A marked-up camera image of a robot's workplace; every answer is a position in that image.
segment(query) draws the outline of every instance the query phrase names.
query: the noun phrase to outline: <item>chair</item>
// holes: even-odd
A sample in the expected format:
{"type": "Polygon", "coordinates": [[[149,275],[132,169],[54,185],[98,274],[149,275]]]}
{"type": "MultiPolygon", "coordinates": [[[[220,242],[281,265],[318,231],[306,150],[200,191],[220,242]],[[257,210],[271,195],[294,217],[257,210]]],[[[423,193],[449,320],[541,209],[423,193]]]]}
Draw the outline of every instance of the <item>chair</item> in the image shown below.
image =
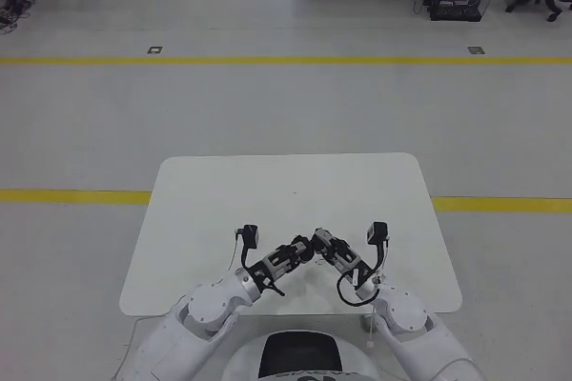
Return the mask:
{"type": "MultiPolygon", "coordinates": [[[[560,0],[562,3],[570,3],[570,10],[572,10],[572,0],[560,0]]],[[[522,6],[523,4],[527,4],[529,3],[530,0],[515,0],[515,2],[513,2],[513,4],[511,4],[510,6],[506,7],[506,11],[508,13],[512,12],[516,7],[518,6],[522,6]]],[[[540,4],[541,0],[536,0],[535,2],[536,4],[540,4]]],[[[546,3],[546,6],[553,12],[551,13],[551,15],[546,19],[546,21],[548,22],[554,22],[555,20],[557,20],[557,16],[560,15],[560,13],[562,13],[562,9],[560,7],[558,7],[555,4],[555,0],[544,0],[544,3],[546,3]]]]}

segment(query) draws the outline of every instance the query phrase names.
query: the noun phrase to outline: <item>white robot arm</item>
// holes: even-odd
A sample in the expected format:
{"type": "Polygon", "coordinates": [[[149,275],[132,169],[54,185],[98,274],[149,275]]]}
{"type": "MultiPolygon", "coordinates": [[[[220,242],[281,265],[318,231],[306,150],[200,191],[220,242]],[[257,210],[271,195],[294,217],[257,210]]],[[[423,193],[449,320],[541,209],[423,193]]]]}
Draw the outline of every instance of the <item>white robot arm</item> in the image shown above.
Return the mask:
{"type": "Polygon", "coordinates": [[[189,381],[233,329],[239,306],[250,307],[263,291],[283,295],[275,281],[312,259],[307,238],[298,236],[250,268],[245,259],[256,249],[257,228],[236,232],[244,242],[242,268],[184,296],[157,324],[117,375],[117,381],[189,381]]]}
{"type": "Polygon", "coordinates": [[[311,240],[314,250],[341,273],[337,282],[341,299],[349,305],[375,307],[376,327],[411,381],[485,380],[458,339],[414,294],[376,276],[387,241],[387,225],[375,222],[367,231],[367,242],[378,248],[378,264],[371,269],[345,241],[324,229],[317,229],[311,240]],[[339,289],[343,278],[352,283],[362,302],[355,304],[343,299],[339,289]],[[408,341],[398,338],[402,333],[413,332],[420,335],[408,341]]]}

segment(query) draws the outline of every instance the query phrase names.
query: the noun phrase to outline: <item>white table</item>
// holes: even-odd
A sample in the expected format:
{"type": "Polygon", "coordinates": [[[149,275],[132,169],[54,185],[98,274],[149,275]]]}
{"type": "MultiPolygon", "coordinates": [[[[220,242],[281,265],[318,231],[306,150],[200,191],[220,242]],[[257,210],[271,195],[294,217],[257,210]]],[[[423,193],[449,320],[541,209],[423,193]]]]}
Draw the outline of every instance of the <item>white table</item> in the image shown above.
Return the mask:
{"type": "MultiPolygon", "coordinates": [[[[461,305],[458,281],[417,159],[407,153],[175,157],[159,170],[120,307],[165,313],[195,285],[221,278],[234,230],[258,225],[248,264],[297,234],[322,227],[345,239],[372,267],[365,233],[388,223],[386,275],[436,312],[461,305]]],[[[239,265],[238,247],[234,267],[239,265]]],[[[337,296],[337,271],[319,257],[282,277],[286,297],[266,291],[244,314],[364,313],[337,296]]],[[[345,291],[350,286],[343,285],[345,291]]],[[[352,292],[345,292],[356,300],[352,292]]]]}

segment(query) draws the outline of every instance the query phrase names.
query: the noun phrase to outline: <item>gray floor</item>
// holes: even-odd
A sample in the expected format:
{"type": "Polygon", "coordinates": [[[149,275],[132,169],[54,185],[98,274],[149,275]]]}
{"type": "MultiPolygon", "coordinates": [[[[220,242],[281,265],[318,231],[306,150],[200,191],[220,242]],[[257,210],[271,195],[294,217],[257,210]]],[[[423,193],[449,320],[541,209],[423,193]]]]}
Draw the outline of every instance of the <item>gray floor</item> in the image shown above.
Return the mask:
{"type": "MultiPolygon", "coordinates": [[[[0,56],[572,55],[572,12],[430,23],[400,0],[39,1],[0,56]]],[[[176,155],[407,151],[432,195],[572,197],[572,67],[0,65],[0,188],[143,190],[176,155]]],[[[0,381],[108,380],[142,207],[0,204],[0,381]]],[[[463,294],[443,316],[490,380],[572,379],[572,215],[440,213],[463,294]]],[[[152,322],[144,324],[142,332],[152,322]]],[[[402,375],[355,317],[336,332],[402,375]]]]}

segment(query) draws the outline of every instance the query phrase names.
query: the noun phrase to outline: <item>yellow floor line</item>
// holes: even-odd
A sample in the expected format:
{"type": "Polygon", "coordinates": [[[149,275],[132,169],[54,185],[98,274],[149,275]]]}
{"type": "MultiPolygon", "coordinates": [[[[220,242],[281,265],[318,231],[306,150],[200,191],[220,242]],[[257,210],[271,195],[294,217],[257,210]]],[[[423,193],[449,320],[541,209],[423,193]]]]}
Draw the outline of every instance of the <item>yellow floor line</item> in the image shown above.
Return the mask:
{"type": "Polygon", "coordinates": [[[572,65],[572,57],[535,56],[208,56],[0,57],[0,65],[572,65]]]}
{"type": "MultiPolygon", "coordinates": [[[[149,191],[0,190],[0,203],[148,205],[149,191]]],[[[433,197],[436,211],[572,213],[572,199],[433,197]]]]}
{"type": "Polygon", "coordinates": [[[0,203],[148,205],[149,191],[0,190],[0,203]]]}

